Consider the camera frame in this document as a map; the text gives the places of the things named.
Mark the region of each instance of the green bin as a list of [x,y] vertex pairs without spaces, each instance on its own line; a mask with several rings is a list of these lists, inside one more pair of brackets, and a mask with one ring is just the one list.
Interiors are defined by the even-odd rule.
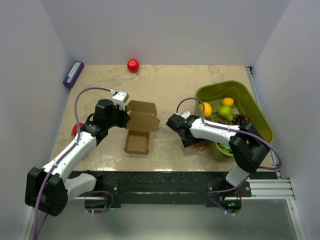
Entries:
[[[234,104],[232,106],[233,115],[246,115],[249,118],[250,123],[256,128],[261,136],[268,143],[273,142],[274,134],[268,121],[247,87],[242,83],[230,80],[206,85],[196,91],[195,97],[211,105],[212,115],[206,119],[215,123],[228,123],[227,120],[218,115],[217,110],[221,106],[224,98],[234,99]],[[195,104],[195,112],[198,115],[201,114],[200,104],[198,102]],[[217,161],[223,161],[225,158],[232,157],[232,154],[222,151],[217,143],[211,144],[210,147],[211,146],[214,158]]]

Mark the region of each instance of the red object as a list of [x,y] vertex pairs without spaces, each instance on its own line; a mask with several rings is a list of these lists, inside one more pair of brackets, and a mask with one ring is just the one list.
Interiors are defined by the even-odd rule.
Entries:
[[75,125],[73,126],[73,128],[72,128],[71,135],[72,135],[73,137],[75,137],[75,136],[77,135],[77,133],[78,133],[77,124],[75,124]]
[[129,69],[130,72],[132,73],[136,73],[139,70],[140,64],[137,60],[135,59],[130,59],[128,61],[127,67]]

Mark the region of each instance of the purple box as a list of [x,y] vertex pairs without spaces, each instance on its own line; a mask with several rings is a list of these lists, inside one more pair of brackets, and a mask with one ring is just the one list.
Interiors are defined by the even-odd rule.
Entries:
[[75,85],[82,69],[84,69],[85,65],[82,61],[75,61],[72,68],[70,69],[68,75],[63,80],[63,85],[67,88],[72,89]]

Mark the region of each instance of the gray floor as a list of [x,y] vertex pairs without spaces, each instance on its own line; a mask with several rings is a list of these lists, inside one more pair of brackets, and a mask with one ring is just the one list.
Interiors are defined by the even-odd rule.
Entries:
[[247,200],[235,217],[202,205],[123,205],[85,213],[71,201],[39,240],[296,240],[285,200]]

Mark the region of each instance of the box lid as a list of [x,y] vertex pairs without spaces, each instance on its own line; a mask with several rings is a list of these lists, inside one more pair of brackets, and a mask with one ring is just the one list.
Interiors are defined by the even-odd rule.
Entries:
[[160,120],[157,118],[157,107],[153,102],[131,100],[126,109],[130,117],[126,129],[142,132],[159,130]]

